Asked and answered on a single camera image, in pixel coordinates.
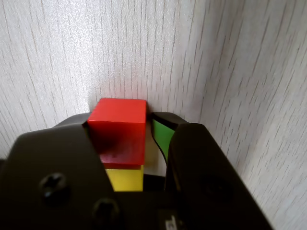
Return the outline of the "black broad gripper finger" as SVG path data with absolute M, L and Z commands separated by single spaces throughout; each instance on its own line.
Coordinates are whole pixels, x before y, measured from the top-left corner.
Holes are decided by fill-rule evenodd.
M 1 229 L 133 229 L 88 137 L 88 117 L 17 138 L 0 174 Z

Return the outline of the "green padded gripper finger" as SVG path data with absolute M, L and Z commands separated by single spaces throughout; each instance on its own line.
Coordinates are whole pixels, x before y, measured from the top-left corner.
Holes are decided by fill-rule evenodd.
M 208 129 L 176 114 L 151 114 L 165 189 L 178 193 L 188 230 L 269 230 L 271 225 Z

